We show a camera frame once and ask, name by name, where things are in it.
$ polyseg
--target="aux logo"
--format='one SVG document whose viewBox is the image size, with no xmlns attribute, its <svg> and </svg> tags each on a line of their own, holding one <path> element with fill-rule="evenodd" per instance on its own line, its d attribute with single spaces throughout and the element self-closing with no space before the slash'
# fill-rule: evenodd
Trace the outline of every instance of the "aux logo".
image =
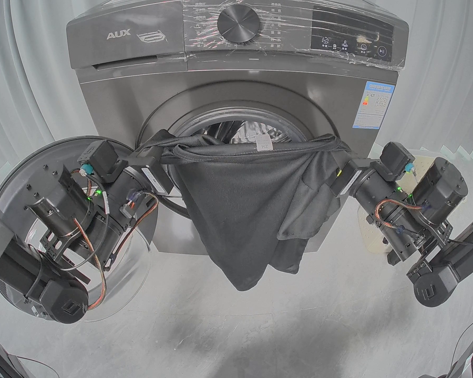
<svg viewBox="0 0 473 378">
<path fill-rule="evenodd" d="M 161 42 L 166 39 L 164 33 L 159 29 L 157 31 L 147 32 L 146 34 L 137 35 L 142 42 L 151 43 L 151 42 Z"/>
<path fill-rule="evenodd" d="M 107 35 L 107 40 L 112 39 L 112 38 L 120 38 L 121 36 L 129 35 L 129 34 L 130 34 L 130 28 L 121 29 L 120 31 L 115 31 L 115 32 L 109 32 L 109 34 Z"/>
</svg>

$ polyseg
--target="control panel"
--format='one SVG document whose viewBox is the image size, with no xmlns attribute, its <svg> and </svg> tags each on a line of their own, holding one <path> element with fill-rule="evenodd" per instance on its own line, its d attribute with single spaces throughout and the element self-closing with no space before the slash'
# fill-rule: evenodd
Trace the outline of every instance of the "control panel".
<svg viewBox="0 0 473 378">
<path fill-rule="evenodd" d="M 394 27 L 331 7 L 314 6 L 311 48 L 391 61 Z"/>
<path fill-rule="evenodd" d="M 394 27 L 301 0 L 183 0 L 187 51 L 249 49 L 391 62 Z"/>
</svg>

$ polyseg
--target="floor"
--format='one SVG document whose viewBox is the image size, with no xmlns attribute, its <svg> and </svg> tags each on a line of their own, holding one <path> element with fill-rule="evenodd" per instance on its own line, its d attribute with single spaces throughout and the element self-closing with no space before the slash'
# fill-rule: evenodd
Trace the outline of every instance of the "floor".
<svg viewBox="0 0 473 378">
<path fill-rule="evenodd" d="M 470 187 L 450 218 L 455 234 L 473 220 L 473 160 L 454 163 Z M 446 374 L 473 321 L 473 275 L 444 305 L 421 306 L 405 275 L 413 260 L 391 267 L 385 255 L 368 252 L 357 210 L 350 198 L 297 275 L 269 268 L 248 292 L 236 291 L 207 256 L 155 251 L 139 294 L 101 322 L 46 322 L 0 296 L 0 341 L 63 378 Z M 460 350 L 472 338 L 473 328 Z"/>
</svg>

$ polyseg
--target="black cloth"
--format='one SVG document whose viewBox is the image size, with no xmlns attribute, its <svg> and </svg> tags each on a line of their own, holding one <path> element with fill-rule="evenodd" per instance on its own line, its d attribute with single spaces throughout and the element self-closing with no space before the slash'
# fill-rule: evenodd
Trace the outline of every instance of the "black cloth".
<svg viewBox="0 0 473 378">
<path fill-rule="evenodd" d="M 338 167 L 331 152 L 349 148 L 334 135 L 260 152 L 207 135 L 158 135 L 144 147 L 164 148 L 161 163 L 171 165 L 210 258 L 237 290 L 254 287 L 268 264 L 297 273 L 308 239 L 340 208 L 328 187 Z"/>
</svg>

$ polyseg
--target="qr code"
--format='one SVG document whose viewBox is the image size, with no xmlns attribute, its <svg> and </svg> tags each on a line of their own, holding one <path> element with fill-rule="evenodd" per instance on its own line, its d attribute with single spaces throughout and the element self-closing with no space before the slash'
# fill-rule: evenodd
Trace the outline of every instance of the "qr code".
<svg viewBox="0 0 473 378">
<path fill-rule="evenodd" d="M 377 95 L 377 102 L 375 103 L 375 106 L 385 108 L 388 103 L 389 103 L 388 95 Z"/>
</svg>

